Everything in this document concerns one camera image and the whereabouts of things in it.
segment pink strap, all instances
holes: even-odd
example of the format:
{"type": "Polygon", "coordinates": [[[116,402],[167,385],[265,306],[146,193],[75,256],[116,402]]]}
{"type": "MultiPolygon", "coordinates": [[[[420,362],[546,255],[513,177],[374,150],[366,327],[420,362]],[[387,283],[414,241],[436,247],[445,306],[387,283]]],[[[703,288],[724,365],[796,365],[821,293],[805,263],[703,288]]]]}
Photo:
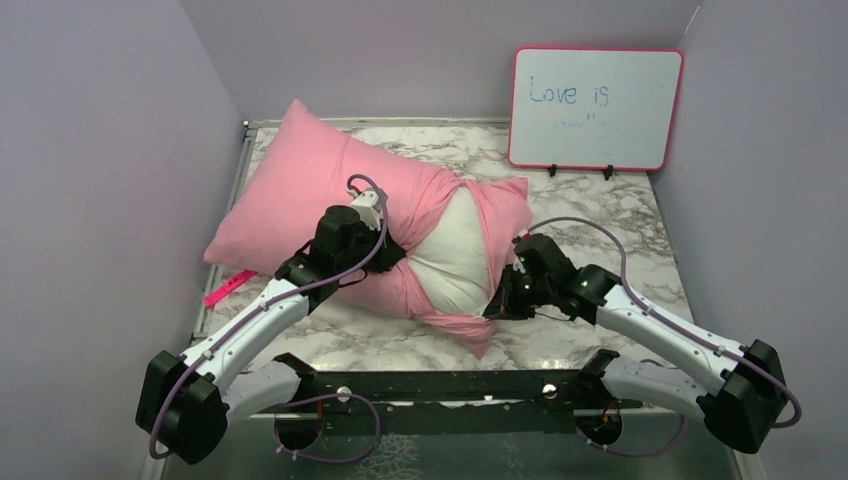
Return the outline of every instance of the pink strap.
{"type": "Polygon", "coordinates": [[[203,304],[206,305],[206,308],[212,308],[216,303],[223,300],[227,295],[233,293],[235,289],[242,286],[253,278],[256,275],[256,272],[253,270],[243,270],[232,276],[229,280],[224,282],[223,285],[218,287],[217,290],[203,297],[203,304]]]}

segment pink fabric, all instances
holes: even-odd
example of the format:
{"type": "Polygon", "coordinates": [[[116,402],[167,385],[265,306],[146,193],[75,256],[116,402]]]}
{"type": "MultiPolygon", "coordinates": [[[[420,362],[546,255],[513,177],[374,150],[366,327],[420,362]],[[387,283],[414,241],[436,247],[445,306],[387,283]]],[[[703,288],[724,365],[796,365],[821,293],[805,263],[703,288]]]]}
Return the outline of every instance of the pink fabric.
{"type": "MultiPolygon", "coordinates": [[[[354,173],[368,175],[386,191],[389,231],[408,254],[436,227],[453,193],[467,187],[478,208],[494,294],[503,266],[512,261],[511,239],[530,224],[526,179],[489,184],[460,179],[446,168],[360,142],[315,118],[298,101],[289,107],[244,195],[218,227],[204,260],[273,273],[312,238],[328,206],[350,203],[345,182],[354,173]]],[[[337,295],[454,334],[478,357],[488,349],[495,328],[473,315],[437,314],[406,258],[337,295]]]]}

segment marble tabletop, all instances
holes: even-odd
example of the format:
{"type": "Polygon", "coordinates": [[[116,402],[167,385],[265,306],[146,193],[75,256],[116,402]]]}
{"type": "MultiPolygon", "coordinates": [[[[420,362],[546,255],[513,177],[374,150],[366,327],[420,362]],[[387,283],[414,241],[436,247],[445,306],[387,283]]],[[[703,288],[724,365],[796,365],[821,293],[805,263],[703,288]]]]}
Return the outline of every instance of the marble tabletop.
{"type": "MultiPolygon", "coordinates": [[[[624,244],[628,279],[651,300],[692,321],[672,250],[647,175],[512,168],[506,161],[507,130],[497,126],[365,126],[343,128],[371,145],[406,157],[443,165],[462,177],[489,181],[508,176],[529,179],[534,222],[553,216],[581,216],[610,229],[624,244]]],[[[268,148],[275,128],[260,128],[248,164],[248,179],[268,148]]],[[[544,227],[575,265],[595,263],[618,271],[615,247],[591,227],[544,227]]],[[[235,270],[224,269],[226,280],[235,270]]],[[[267,277],[254,277],[214,311],[206,330],[214,332],[259,295],[267,277]]],[[[330,299],[287,329],[251,363],[259,368],[291,352],[318,370],[498,370],[580,368],[599,348],[634,359],[655,355],[632,340],[582,320],[568,322],[556,309],[549,317],[499,321],[492,347],[477,359],[456,339],[412,319],[394,318],[330,299]]]]}

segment whiteboard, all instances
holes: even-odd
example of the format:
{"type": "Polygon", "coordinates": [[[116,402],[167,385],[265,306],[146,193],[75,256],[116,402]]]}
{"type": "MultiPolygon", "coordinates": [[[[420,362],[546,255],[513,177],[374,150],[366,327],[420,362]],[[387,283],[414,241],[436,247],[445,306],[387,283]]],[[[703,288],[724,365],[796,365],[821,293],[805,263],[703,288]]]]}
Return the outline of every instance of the whiteboard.
{"type": "Polygon", "coordinates": [[[682,70],[676,50],[518,50],[510,163],[659,169],[682,70]]]}

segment gray wall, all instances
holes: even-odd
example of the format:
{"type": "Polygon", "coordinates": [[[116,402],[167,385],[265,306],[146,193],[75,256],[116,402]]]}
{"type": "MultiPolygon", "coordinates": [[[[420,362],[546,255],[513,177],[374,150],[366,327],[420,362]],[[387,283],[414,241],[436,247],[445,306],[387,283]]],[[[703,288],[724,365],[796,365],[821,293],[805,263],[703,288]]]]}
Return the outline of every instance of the gray wall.
{"type": "Polygon", "coordinates": [[[845,478],[848,4],[709,0],[655,176],[696,320],[777,347],[805,407],[769,479],[845,478]]]}
{"type": "Polygon", "coordinates": [[[239,112],[506,117],[527,44],[675,47],[701,0],[182,0],[239,112]]]}
{"type": "Polygon", "coordinates": [[[0,1],[0,478],[135,478],[240,117],[177,0],[0,1]]]}

